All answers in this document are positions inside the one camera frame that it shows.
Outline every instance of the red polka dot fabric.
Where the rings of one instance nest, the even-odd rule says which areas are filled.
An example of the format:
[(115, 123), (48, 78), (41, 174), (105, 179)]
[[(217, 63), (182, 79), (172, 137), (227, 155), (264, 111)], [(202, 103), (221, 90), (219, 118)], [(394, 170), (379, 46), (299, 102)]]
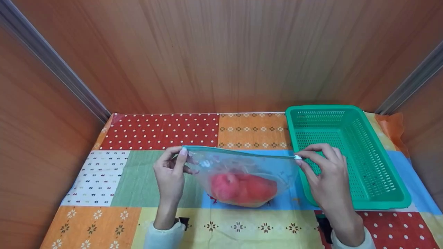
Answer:
[[(358, 211), (365, 227), (372, 235), (376, 248), (390, 249), (433, 249), (439, 248), (429, 228), (418, 212), (377, 212)], [(326, 249), (331, 245), (326, 243), (320, 232), (322, 243)]]
[(216, 147), (218, 114), (113, 114), (100, 150), (163, 150), (178, 145)]

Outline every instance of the blue fabric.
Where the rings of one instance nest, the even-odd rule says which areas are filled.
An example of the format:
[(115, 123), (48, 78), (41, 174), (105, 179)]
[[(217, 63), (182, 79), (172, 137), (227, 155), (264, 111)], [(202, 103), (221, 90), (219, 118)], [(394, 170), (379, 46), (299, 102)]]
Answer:
[(403, 180), (406, 188), (412, 197), (419, 212), (429, 212), (436, 215), (441, 215), (442, 212), (432, 199), (431, 195), (423, 185), (414, 168), (402, 152), (386, 151), (391, 158), (394, 167)]
[[(289, 150), (254, 150), (254, 151), (242, 151), (247, 153), (253, 153), (266, 156), (293, 156), (294, 152)], [(234, 206), (226, 203), (213, 203), (206, 192), (203, 193), (202, 208), (219, 208), (219, 209), (250, 209), (248, 207)], [(311, 205), (306, 196), (303, 193), (303, 187), (300, 176), (295, 180), (294, 186), (290, 187), (285, 192), (279, 194), (272, 199), (268, 204), (264, 204), (259, 208), (253, 208), (259, 210), (320, 210), (318, 207)]]

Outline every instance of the green plastic basket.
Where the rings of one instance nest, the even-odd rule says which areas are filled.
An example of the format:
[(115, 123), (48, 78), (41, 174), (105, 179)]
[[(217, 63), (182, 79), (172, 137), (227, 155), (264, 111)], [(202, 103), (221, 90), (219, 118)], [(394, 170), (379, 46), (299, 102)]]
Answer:
[[(353, 105), (291, 106), (286, 119), (294, 151), (328, 143), (346, 156), (355, 209), (385, 210), (411, 204), (406, 186), (361, 109)], [(306, 162), (320, 174), (315, 163)], [(302, 171), (300, 177), (308, 201), (318, 206)]]

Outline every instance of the hand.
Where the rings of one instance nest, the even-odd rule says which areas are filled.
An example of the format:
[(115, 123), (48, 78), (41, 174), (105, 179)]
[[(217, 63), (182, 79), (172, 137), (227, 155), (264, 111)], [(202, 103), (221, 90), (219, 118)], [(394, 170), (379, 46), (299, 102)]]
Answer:
[[(319, 151), (325, 157), (315, 153)], [(347, 246), (361, 245), (365, 231), (363, 220), (352, 205), (346, 157), (329, 144), (311, 144), (296, 155), (309, 158), (322, 171), (315, 175), (309, 164), (296, 160), (306, 175), (314, 200), (325, 213), (337, 238)]]
[(185, 166), (188, 150), (181, 146), (170, 147), (154, 163), (154, 173), (160, 192), (160, 204), (157, 209), (154, 227), (168, 230), (174, 225), (175, 213), (183, 195), (185, 178), (183, 172), (192, 174)]

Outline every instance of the metal frame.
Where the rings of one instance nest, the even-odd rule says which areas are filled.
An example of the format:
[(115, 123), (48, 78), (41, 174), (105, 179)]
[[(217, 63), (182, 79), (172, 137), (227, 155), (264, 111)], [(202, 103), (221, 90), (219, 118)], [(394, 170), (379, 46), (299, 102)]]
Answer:
[(392, 114), (442, 67), (443, 41), (395, 89), (375, 113), (382, 115)]
[(0, 21), (101, 122), (106, 123), (111, 113), (10, 0), (0, 0)]

